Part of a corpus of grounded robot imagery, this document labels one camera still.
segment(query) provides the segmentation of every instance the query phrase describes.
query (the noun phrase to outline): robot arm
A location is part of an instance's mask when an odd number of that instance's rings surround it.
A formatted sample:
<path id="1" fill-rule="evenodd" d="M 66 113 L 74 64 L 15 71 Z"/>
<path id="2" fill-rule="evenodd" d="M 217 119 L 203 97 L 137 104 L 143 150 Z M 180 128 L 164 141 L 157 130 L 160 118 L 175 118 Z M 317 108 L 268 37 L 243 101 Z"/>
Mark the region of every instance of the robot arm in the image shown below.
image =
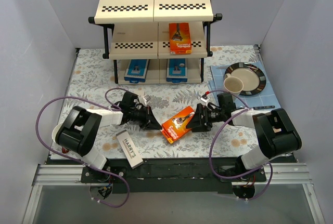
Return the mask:
<path id="1" fill-rule="evenodd" d="M 249 110 L 233 119 L 235 126 L 254 128 L 259 145 L 240 156 L 236 168 L 246 171 L 302 147 L 301 138 L 284 109 L 270 112 Z"/>
<path id="2" fill-rule="evenodd" d="M 107 159 L 94 146 L 99 128 L 136 121 L 143 130 L 162 129 L 147 105 L 148 101 L 149 97 L 144 94 L 127 91 L 119 102 L 121 111 L 74 106 L 65 121 L 55 127 L 52 139 L 65 149 L 77 153 L 83 162 L 103 169 Z"/>
<path id="3" fill-rule="evenodd" d="M 195 115 L 186 128 L 192 128 L 193 132 L 210 131 L 213 123 L 225 122 L 241 111 L 236 110 L 230 94 L 222 93 L 217 98 L 219 106 L 215 108 L 197 104 Z M 277 156 L 299 150 L 302 146 L 301 138 L 284 109 L 249 110 L 235 117 L 229 124 L 254 128 L 259 143 L 254 149 L 237 158 L 236 174 L 257 168 Z"/>

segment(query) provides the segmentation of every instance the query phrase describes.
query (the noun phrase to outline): black shelf frame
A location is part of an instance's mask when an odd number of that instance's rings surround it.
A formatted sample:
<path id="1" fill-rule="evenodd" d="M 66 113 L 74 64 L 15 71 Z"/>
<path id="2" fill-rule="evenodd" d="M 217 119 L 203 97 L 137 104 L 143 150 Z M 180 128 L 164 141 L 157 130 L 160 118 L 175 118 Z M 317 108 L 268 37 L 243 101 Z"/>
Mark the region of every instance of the black shelf frame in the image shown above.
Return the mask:
<path id="1" fill-rule="evenodd" d="M 207 57 L 212 57 L 213 52 L 210 50 L 210 32 L 211 32 L 211 24 L 217 21 L 222 20 L 222 14 L 214 14 L 213 21 L 203 21 L 203 31 L 205 32 L 206 28 L 206 47 L 207 47 Z M 90 24 L 99 25 L 103 27 L 103 35 L 104 35 L 104 49 L 105 53 L 103 54 L 104 59 L 109 59 L 109 36 L 108 29 L 111 29 L 112 36 L 114 31 L 114 24 L 96 24 L 94 17 L 89 17 L 88 21 Z M 114 70 L 114 82 L 118 84 L 118 67 L 117 60 L 113 60 L 113 70 Z M 200 59 L 200 77 L 201 82 L 203 82 L 203 71 L 204 71 L 204 58 Z"/>

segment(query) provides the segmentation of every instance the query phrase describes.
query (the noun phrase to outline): white cup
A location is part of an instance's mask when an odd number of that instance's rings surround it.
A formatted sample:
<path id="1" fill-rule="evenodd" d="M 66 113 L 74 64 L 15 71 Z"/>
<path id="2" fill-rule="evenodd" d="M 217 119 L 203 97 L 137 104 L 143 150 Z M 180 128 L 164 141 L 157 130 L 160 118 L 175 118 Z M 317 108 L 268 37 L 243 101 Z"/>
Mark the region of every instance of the white cup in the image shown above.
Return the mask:
<path id="1" fill-rule="evenodd" d="M 244 84 L 243 84 L 242 80 L 240 80 L 237 77 L 231 76 L 229 73 L 227 73 L 224 76 L 223 86 L 226 91 L 228 91 L 236 96 L 238 96 L 244 88 Z"/>

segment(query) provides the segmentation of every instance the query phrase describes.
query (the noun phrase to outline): white wall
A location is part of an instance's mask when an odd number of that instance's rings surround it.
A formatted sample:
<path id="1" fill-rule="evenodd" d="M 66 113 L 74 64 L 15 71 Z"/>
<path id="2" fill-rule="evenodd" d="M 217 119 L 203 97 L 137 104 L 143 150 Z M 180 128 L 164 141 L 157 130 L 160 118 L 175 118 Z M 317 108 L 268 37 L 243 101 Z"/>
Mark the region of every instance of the white wall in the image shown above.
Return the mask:
<path id="1" fill-rule="evenodd" d="M 326 223 L 333 223 L 333 0 L 285 0 L 262 44 L 277 98 L 298 130 L 297 152 L 313 177 Z"/>
<path id="2" fill-rule="evenodd" d="M 0 8 L 0 223 L 21 223 L 37 164 L 48 153 L 35 119 L 65 94 L 75 49 L 48 0 L 0 0 Z M 48 143 L 59 110 L 60 103 L 42 119 Z"/>
<path id="3" fill-rule="evenodd" d="M 75 47 L 103 48 L 103 30 L 90 25 L 99 0 L 49 0 Z M 223 20 L 212 27 L 212 45 L 262 43 L 283 0 L 212 0 Z"/>

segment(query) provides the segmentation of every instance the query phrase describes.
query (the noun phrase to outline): blue napkin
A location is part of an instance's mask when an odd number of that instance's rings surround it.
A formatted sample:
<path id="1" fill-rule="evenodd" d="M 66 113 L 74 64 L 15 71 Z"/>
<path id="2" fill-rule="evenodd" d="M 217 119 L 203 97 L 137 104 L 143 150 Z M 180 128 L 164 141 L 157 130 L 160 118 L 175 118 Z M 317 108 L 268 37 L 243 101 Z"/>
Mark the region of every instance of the blue napkin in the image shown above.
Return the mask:
<path id="1" fill-rule="evenodd" d="M 266 76 L 266 86 L 262 90 L 262 92 L 253 95 L 253 96 L 240 96 L 249 107 L 255 107 L 255 106 L 275 106 L 275 108 L 280 108 L 280 104 L 277 101 L 277 98 L 275 96 L 275 93 L 273 91 L 273 88 L 271 86 L 271 82 L 268 79 L 268 76 L 266 74 L 266 71 L 264 69 L 264 66 L 260 61 L 253 63 L 256 67 L 258 67 L 260 70 L 263 71 L 263 73 Z M 213 75 L 213 79 L 209 81 L 209 86 L 211 90 L 223 90 L 223 82 L 224 82 L 224 73 L 226 69 L 218 69 L 220 65 L 211 65 L 211 71 Z M 213 93 L 215 101 L 217 102 L 217 95 L 219 93 Z M 240 102 L 239 99 L 235 100 L 236 107 L 244 106 L 242 102 Z"/>

